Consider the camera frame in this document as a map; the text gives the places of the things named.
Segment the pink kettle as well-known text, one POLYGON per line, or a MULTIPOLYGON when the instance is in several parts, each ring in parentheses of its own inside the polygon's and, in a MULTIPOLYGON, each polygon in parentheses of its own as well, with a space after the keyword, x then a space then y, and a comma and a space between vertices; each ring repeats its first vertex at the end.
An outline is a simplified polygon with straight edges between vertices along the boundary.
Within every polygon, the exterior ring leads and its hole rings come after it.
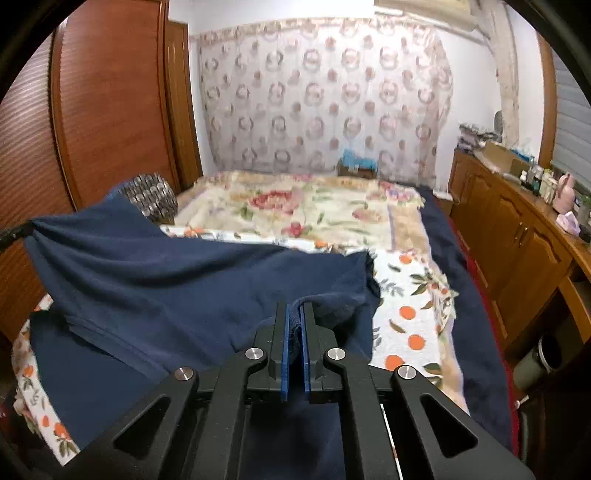
POLYGON ((575 178, 570 173, 562 175, 558 180, 553 201, 553 209, 557 213, 566 214, 573 208, 575 199, 574 186, 575 178))

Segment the grey window blind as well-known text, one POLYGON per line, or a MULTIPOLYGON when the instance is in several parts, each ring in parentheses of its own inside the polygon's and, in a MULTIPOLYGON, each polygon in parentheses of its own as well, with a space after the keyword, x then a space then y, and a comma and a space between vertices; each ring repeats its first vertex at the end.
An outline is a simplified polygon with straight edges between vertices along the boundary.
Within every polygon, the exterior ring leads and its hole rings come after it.
POLYGON ((591 109, 570 70, 552 51, 555 68, 557 120, 552 164, 571 173, 585 189, 591 181, 591 109))

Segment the orange print white blanket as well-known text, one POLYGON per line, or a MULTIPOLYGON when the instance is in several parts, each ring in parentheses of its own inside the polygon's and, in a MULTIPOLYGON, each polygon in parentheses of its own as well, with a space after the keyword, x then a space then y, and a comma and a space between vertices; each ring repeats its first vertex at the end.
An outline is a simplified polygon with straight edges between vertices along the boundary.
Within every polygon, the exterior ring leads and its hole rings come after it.
MULTIPOLYGON (((462 374, 449 346, 446 331, 456 318, 454 299, 445 274, 431 259, 416 250, 386 250, 356 247, 287 237, 262 236, 252 232, 197 230, 166 226, 167 236, 201 238, 222 243, 273 244, 312 253, 353 254, 366 250, 374 259, 374 276, 381 290, 381 303, 373 317, 373 350, 370 365, 394 370, 403 364, 415 367, 461 407, 462 374)), ((67 436, 55 437, 50 428, 59 422, 58 411, 42 385, 38 362, 29 338, 30 323, 22 327, 13 345, 12 367, 16 376, 14 410, 29 429, 45 441, 61 465, 77 454, 78 445, 67 436)))

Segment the patterned lace curtain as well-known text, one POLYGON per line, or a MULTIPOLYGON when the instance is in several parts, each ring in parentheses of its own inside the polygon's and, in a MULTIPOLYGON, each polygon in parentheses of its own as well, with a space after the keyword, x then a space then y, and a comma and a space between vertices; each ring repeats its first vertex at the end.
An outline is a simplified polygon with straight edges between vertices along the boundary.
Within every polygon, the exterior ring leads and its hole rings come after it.
POLYGON ((332 174, 346 154, 434 186, 454 79, 438 33, 410 20, 262 22, 197 38, 219 170, 332 174))

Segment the cardboard box on sideboard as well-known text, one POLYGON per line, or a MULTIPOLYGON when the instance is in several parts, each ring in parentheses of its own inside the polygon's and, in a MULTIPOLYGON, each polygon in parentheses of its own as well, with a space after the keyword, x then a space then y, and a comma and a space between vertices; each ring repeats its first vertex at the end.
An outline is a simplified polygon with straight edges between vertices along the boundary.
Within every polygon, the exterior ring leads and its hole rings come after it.
POLYGON ((528 171, 530 167, 528 161, 494 142, 487 142, 476 156, 491 172, 499 175, 509 174, 520 177, 522 172, 528 171))

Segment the navy bed sheet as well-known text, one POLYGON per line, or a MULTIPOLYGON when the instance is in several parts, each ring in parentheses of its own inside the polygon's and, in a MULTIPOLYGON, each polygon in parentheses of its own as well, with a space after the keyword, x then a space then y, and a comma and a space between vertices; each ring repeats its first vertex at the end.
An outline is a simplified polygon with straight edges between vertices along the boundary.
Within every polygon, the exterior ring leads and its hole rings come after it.
POLYGON ((462 373, 460 392, 472 418, 515 453, 519 423, 512 411, 510 376, 489 312, 470 271, 471 257, 462 248, 450 218, 432 191, 421 187, 419 193, 425 199, 421 215, 432 258, 458 293, 451 337, 462 373))

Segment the floral cream bedspread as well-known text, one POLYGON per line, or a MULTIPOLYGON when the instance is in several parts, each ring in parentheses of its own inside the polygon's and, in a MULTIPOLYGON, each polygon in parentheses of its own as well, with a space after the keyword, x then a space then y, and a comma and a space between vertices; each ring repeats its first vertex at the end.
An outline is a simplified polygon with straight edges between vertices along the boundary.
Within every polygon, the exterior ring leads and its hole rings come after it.
POLYGON ((381 180, 228 171, 183 193, 174 222, 429 255, 424 206, 416 189, 381 180))

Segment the cardboard box blue contents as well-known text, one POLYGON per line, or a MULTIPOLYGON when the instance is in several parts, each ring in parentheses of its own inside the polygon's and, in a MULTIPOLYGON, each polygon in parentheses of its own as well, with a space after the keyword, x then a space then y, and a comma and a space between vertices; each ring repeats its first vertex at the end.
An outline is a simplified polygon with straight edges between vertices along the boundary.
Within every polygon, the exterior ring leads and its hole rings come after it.
POLYGON ((378 161, 361 157, 353 150, 345 149, 338 162, 338 175, 363 179, 376 179, 378 176, 378 161))

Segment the navy blue t-shirt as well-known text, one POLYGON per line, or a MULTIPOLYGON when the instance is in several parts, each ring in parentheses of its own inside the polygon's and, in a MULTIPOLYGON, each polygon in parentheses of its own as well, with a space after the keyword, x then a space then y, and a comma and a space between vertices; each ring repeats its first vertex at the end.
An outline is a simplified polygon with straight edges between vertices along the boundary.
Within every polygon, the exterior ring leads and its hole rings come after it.
POLYGON ((301 307, 369 364, 381 296, 369 253, 171 238, 120 194, 34 219, 25 247, 53 300, 33 317, 33 348, 79 453, 176 369, 252 346, 284 303, 287 397, 250 405, 237 479, 346 478, 339 405, 304 389, 301 307))

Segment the wooden louvered wardrobe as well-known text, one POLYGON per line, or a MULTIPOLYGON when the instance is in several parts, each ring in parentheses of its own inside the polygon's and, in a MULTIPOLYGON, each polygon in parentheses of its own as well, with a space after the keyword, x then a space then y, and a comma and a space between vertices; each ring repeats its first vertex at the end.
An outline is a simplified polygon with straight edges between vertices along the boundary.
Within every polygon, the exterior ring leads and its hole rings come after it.
POLYGON ((175 192, 202 173, 189 80, 189 36, 165 1, 47 1, 26 11, 3 54, 1 335, 17 337, 44 290, 20 243, 28 220, 99 201, 158 173, 175 192))

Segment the navy patterned silk garment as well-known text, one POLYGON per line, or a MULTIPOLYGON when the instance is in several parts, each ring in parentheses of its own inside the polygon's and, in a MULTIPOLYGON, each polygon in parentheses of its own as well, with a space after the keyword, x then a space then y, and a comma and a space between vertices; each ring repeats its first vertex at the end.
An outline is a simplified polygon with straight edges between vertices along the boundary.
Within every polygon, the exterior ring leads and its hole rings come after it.
POLYGON ((156 224, 172 224, 178 202, 169 183, 158 173, 140 174, 115 186, 107 197, 124 196, 144 217, 156 224))

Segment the wooden sideboard cabinet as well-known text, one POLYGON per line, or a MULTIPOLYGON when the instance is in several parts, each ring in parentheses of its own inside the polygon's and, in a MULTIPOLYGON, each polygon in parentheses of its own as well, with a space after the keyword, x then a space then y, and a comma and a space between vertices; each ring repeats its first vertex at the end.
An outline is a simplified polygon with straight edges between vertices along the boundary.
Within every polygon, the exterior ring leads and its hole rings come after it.
POLYGON ((449 189, 452 218, 492 303, 503 348, 533 329, 561 295, 582 341, 590 338, 590 253, 565 233, 551 206, 456 151, 449 189))

